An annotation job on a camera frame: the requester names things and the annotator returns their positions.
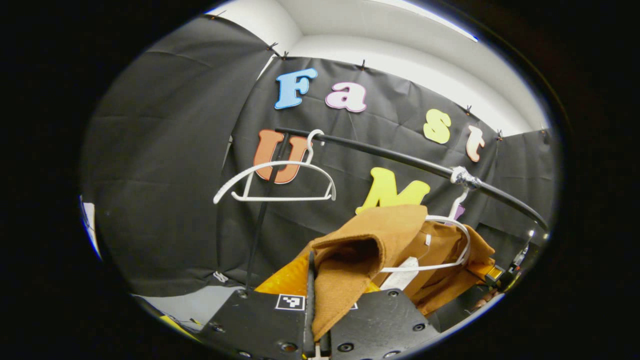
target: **clothes hanger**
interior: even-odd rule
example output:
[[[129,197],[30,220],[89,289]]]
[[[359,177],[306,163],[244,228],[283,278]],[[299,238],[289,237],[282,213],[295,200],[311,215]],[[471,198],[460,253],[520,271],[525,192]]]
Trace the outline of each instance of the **clothes hanger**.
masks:
[[[220,190],[218,190],[216,195],[213,197],[213,203],[217,204],[220,201],[220,199],[222,198],[222,196],[231,188],[231,186],[234,186],[238,181],[240,181],[245,176],[248,176],[248,177],[247,177],[246,185],[244,186],[244,193],[242,194],[242,196],[236,194],[236,192],[231,192],[231,196],[233,196],[238,201],[312,201],[312,200],[328,200],[328,199],[331,199],[331,200],[335,201],[335,184],[333,183],[333,179],[323,169],[321,169],[321,168],[319,168],[319,167],[317,167],[315,165],[311,165],[311,159],[314,157],[314,150],[311,147],[311,139],[316,134],[324,135],[324,132],[322,130],[320,130],[320,129],[316,129],[316,130],[313,130],[311,133],[309,133],[309,136],[307,137],[308,156],[307,156],[307,160],[306,161],[304,161],[304,162],[302,162],[302,161],[290,161],[290,160],[270,161],[268,163],[263,163],[263,164],[256,165],[254,167],[248,168],[245,171],[242,171],[240,174],[238,174],[238,175],[232,177],[231,179],[229,179],[229,181],[227,181],[220,188]],[[255,173],[256,170],[264,168],[264,167],[272,167],[272,166],[277,166],[277,165],[288,165],[288,164],[299,165],[301,167],[312,168],[312,169],[322,173],[324,176],[326,176],[327,179],[329,179],[329,186],[327,187],[326,193],[324,194],[324,196],[322,196],[322,197],[249,197],[248,196],[249,195],[249,189],[251,188],[251,181],[253,180],[253,174]]]
[[[451,174],[451,183],[455,184],[458,177],[464,172],[466,172],[466,170],[463,167],[454,168],[453,173]],[[448,263],[448,264],[440,264],[440,265],[428,265],[428,266],[382,268],[380,272],[414,272],[414,271],[436,270],[441,268],[448,268],[451,266],[458,266],[460,264],[467,262],[470,254],[469,247],[471,246],[471,236],[469,235],[469,231],[467,230],[467,228],[461,222],[454,219],[454,217],[456,216],[456,210],[458,206],[460,205],[461,202],[463,202],[467,198],[467,194],[469,193],[469,187],[467,185],[463,185],[463,187],[465,188],[464,192],[462,193],[462,195],[456,198],[456,200],[453,201],[453,205],[451,206],[451,210],[449,212],[448,217],[441,217],[438,215],[427,215],[427,217],[424,218],[424,221],[437,221],[437,222],[444,222],[446,224],[453,224],[458,229],[460,229],[462,233],[465,235],[465,237],[467,238],[467,245],[462,250],[462,253],[460,254],[460,256],[458,256],[458,259],[456,260],[456,262]]]

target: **metal plate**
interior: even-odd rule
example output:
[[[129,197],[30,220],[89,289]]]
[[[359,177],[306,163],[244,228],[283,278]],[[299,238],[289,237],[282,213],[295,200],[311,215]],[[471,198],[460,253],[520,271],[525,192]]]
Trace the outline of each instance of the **metal plate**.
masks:
[[[249,291],[245,297],[241,294],[243,290],[238,290],[229,297],[198,338],[236,354],[238,358],[300,360],[305,324],[304,297],[295,297],[302,298],[299,306],[298,301],[291,301],[294,297],[290,295],[254,291]]]
[[[331,328],[332,360],[383,359],[439,335],[399,289],[366,293]]]

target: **black fabric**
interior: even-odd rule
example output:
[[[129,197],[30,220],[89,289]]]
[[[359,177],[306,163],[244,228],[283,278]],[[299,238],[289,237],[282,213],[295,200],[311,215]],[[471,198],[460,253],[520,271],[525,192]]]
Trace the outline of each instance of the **black fabric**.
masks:
[[[279,98],[279,75],[315,68],[318,76],[309,80],[309,90],[298,96],[302,103],[292,108],[275,109]],[[364,102],[367,108],[360,113],[335,109],[325,103],[338,82],[354,82],[366,88]],[[451,137],[445,144],[428,140],[423,125],[426,113],[438,109],[451,118]],[[478,150],[480,161],[474,163],[466,153],[469,125],[483,132],[485,147]],[[444,166],[464,166],[474,176],[492,183],[493,163],[496,157],[496,132],[460,106],[427,88],[407,79],[375,69],[360,70],[359,65],[317,58],[275,59],[261,75],[244,106],[233,131],[233,144],[223,169],[224,179],[253,166],[253,158],[262,129],[289,127],[311,131],[321,129],[327,135],[349,138],[363,143],[402,152]],[[373,178],[371,169],[383,167],[396,175],[397,191],[410,182],[427,183],[431,190],[422,203],[429,214],[448,215],[462,188],[450,180],[428,172],[396,163],[395,161],[347,149],[337,144],[314,141],[312,164],[324,169],[335,181],[336,201],[270,202],[255,256],[253,269],[259,279],[286,265],[305,244],[338,229],[355,216],[355,209],[364,203]],[[285,159],[291,145],[287,144]],[[238,182],[220,201],[218,211],[218,264],[219,271],[239,281],[244,280],[246,260],[255,231],[260,203],[238,202],[231,191],[242,193],[245,180]],[[254,176],[250,195],[265,194],[265,180]],[[328,180],[320,173],[300,168],[296,178],[287,184],[276,184],[271,196],[310,197],[324,195]],[[487,196],[471,193],[463,206],[466,212],[461,222],[475,227]]]
[[[211,200],[266,44],[224,19],[194,19],[141,54],[91,119],[83,199],[133,292],[176,296],[216,270]]]
[[[560,185],[557,146],[548,130],[505,137],[497,142],[492,184],[536,210],[549,225]],[[494,199],[486,203],[480,222],[519,238],[527,238],[530,230],[542,232],[529,217]]]

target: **hanger hook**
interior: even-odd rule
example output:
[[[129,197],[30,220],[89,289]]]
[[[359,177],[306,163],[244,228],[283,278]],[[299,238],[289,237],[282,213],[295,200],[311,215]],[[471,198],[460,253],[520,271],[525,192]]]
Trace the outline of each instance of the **hanger hook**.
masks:
[[[309,151],[309,155],[307,156],[306,162],[308,164],[311,163],[311,159],[314,157],[314,150],[311,148],[311,139],[313,139],[313,137],[317,134],[324,135],[324,131],[320,129],[315,129],[309,133],[309,136],[307,136],[307,150]]]

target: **clothing rack bar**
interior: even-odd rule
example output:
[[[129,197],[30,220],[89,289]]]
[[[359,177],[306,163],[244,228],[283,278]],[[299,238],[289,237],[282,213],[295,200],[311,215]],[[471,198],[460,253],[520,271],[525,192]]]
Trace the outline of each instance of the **clothing rack bar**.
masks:
[[[309,135],[309,133],[310,133],[310,131],[289,129],[289,128],[286,128],[286,127],[276,127],[275,131],[278,131],[280,133],[285,133],[285,134],[296,135],[296,136],[303,136],[303,137],[307,137]],[[452,169],[447,168],[447,167],[443,167],[443,166],[438,165],[436,163],[432,163],[430,161],[414,158],[413,156],[401,154],[400,152],[383,149],[381,147],[369,145],[369,144],[366,144],[366,143],[356,142],[356,141],[345,139],[345,138],[339,138],[337,136],[322,135],[322,134],[315,135],[314,139],[317,139],[317,140],[320,140],[320,141],[324,141],[324,142],[337,143],[337,144],[342,145],[344,147],[349,147],[350,149],[355,149],[355,150],[358,150],[358,151],[366,152],[368,154],[381,156],[381,157],[386,158],[386,159],[398,161],[398,162],[403,163],[405,165],[413,166],[413,167],[419,168],[421,170],[425,170],[425,171],[431,172],[432,174],[436,174],[436,175],[438,175],[440,177],[444,177],[446,179],[451,179],[451,175],[453,174],[453,170]],[[501,202],[505,203],[506,205],[511,206],[512,208],[518,210],[519,212],[527,215],[534,222],[536,222],[540,227],[542,227],[544,231],[548,231],[549,230],[547,222],[545,221],[545,219],[543,219],[540,216],[540,214],[538,214],[530,206],[528,206],[524,202],[516,199],[512,195],[510,195],[510,194],[508,194],[506,192],[503,192],[502,190],[500,190],[500,189],[498,189],[498,188],[496,188],[496,187],[494,187],[492,185],[489,185],[487,183],[484,183],[482,181],[478,181],[475,184],[475,187],[480,192],[482,192],[482,193],[484,193],[484,194],[486,194],[486,195],[488,195],[488,196],[490,196],[490,197],[492,197],[492,198],[494,198],[494,199],[496,199],[498,201],[501,201]]]

